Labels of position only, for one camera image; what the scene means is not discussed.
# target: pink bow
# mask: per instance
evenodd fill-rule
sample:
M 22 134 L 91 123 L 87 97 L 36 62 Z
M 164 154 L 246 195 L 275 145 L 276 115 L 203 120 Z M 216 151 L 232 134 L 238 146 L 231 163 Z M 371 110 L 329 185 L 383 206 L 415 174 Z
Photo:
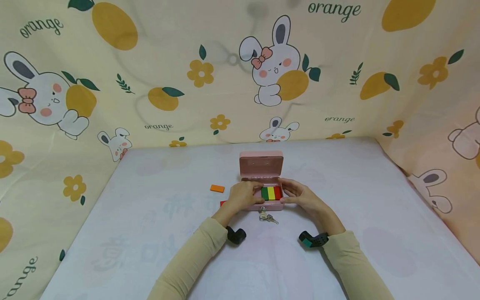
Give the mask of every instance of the pink bow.
M 125 148 L 123 149 L 122 153 L 120 153 L 120 160 L 123 158 L 123 156 L 125 155 L 125 153 L 127 153 L 128 149 Z
M 35 105 L 33 105 L 33 98 L 36 96 L 36 90 L 33 88 L 19 88 L 18 94 L 22 97 L 22 102 L 18 105 L 18 110 L 26 114 L 33 114 L 36 112 Z
M 269 47 L 264 47 L 262 49 L 262 53 L 257 59 L 252 60 L 252 65 L 254 68 L 257 70 L 262 66 L 262 62 L 264 62 L 266 59 L 270 58 L 273 54 L 273 51 L 270 50 Z

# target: pink cheek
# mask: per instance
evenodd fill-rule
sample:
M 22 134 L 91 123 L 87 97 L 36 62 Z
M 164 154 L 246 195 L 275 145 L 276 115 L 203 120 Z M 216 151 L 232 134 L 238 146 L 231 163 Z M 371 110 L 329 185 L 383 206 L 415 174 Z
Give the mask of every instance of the pink cheek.
M 44 117 L 48 117 L 52 114 L 52 110 L 49 108 L 43 108 L 42 110 L 40 110 L 40 114 Z
M 61 86 L 60 84 L 54 84 L 53 85 L 53 90 L 57 93 L 60 93 L 61 92 Z

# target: orange block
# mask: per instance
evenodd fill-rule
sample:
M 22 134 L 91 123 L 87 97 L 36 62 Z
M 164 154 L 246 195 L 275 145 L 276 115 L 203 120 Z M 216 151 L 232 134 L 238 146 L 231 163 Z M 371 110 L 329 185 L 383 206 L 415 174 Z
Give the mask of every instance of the orange block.
M 210 187 L 210 190 L 213 192 L 223 192 L 225 190 L 225 187 L 212 184 L 212 186 Z

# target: cartoon rabbit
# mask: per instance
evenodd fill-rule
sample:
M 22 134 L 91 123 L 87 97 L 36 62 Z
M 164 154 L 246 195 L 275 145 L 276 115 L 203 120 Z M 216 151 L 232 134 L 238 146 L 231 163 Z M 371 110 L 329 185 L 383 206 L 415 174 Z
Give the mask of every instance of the cartoon rabbit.
M 16 52 L 4 57 L 8 70 L 25 87 L 17 92 L 0 87 L 0 115 L 13 116 L 16 107 L 42 125 L 58 125 L 60 130 L 76 140 L 88 127 L 88 119 L 79 117 L 74 109 L 68 109 L 65 96 L 70 85 L 60 75 L 52 72 L 38 73 L 26 58 Z
M 260 134 L 260 138 L 267 142 L 283 142 L 290 138 L 290 131 L 297 130 L 300 126 L 297 122 L 290 123 L 286 128 L 280 127 L 282 119 L 274 117 L 270 120 L 270 128 Z
M 463 158 L 474 159 L 480 150 L 480 108 L 476 113 L 477 121 L 464 129 L 455 129 L 448 135 L 453 149 Z
M 252 76 L 260 86 L 255 102 L 265 106 L 275 106 L 282 101 L 278 95 L 280 86 L 278 79 L 288 71 L 298 70 L 300 53 L 292 45 L 287 44 L 290 35 L 290 18 L 283 15 L 273 26 L 273 46 L 260 46 L 258 40 L 249 36 L 240 44 L 240 58 L 253 65 Z
M 452 203 L 448 198 L 443 196 L 431 196 L 428 189 L 429 187 L 440 184 L 447 179 L 445 171 L 433 169 L 421 174 L 419 177 L 412 174 L 408 179 L 413 183 L 420 195 L 427 200 L 430 206 L 435 207 L 444 214 L 448 214 L 452 211 Z
M 130 133 L 126 129 L 117 128 L 115 130 L 115 136 L 111 139 L 104 131 L 99 132 L 97 137 L 102 144 L 110 148 L 113 161 L 115 162 L 119 159 L 121 160 L 128 149 L 132 147 L 132 143 L 126 138 L 128 135 L 130 135 Z

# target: key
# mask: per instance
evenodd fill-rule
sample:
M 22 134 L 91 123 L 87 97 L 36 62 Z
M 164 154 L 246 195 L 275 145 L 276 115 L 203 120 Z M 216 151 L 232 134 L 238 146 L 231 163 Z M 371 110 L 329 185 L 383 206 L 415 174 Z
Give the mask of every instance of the key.
M 260 221 L 267 220 L 267 213 L 266 213 L 265 207 L 261 206 L 258 209 L 258 212 L 260 213 L 260 216 L 259 216 Z
M 267 215 L 267 221 L 268 222 L 274 222 L 275 224 L 278 224 L 278 222 L 275 221 L 275 219 L 272 217 L 272 215 Z

